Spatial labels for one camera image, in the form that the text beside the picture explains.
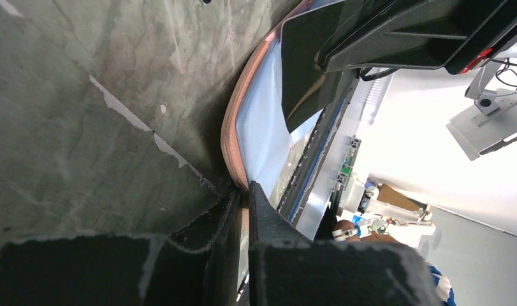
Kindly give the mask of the black VIP card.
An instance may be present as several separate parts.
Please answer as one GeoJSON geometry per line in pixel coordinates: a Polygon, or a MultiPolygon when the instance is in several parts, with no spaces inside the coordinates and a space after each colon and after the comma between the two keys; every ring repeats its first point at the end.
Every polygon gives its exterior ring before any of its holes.
{"type": "Polygon", "coordinates": [[[325,59],[372,11],[374,1],[314,1],[280,32],[282,111],[294,131],[326,103],[312,96],[326,80],[325,59]]]}

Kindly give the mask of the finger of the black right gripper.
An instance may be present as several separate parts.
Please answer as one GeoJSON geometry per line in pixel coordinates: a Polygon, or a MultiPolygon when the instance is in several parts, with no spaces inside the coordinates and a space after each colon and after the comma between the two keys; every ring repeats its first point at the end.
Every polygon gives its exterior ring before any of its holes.
{"type": "Polygon", "coordinates": [[[384,1],[319,54],[326,71],[445,68],[462,74],[517,34],[517,1],[384,1]]]}

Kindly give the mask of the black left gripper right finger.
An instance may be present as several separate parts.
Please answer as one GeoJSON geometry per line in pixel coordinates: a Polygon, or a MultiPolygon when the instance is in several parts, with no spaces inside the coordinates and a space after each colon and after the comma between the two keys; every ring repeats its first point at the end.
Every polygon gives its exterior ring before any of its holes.
{"type": "Polygon", "coordinates": [[[418,253],[391,242],[312,241],[249,185],[251,305],[439,305],[418,253]]]}

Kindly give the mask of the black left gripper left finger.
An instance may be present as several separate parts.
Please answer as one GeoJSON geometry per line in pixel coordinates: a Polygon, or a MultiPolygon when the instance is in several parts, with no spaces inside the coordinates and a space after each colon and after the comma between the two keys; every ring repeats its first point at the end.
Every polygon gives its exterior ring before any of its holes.
{"type": "Polygon", "coordinates": [[[170,235],[32,237],[0,249],[0,305],[234,305],[241,194],[170,235]]]}

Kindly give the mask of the tan leather card holder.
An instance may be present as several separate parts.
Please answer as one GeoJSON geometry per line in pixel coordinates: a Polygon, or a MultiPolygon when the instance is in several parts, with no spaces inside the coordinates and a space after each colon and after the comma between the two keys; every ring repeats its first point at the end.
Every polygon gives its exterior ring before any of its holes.
{"type": "Polygon", "coordinates": [[[267,196],[275,191],[291,147],[310,131],[323,109],[290,132],[281,106],[281,27],[313,2],[300,1],[262,37],[229,99],[221,127],[221,151],[230,177],[244,191],[251,182],[259,183],[267,196]]]}

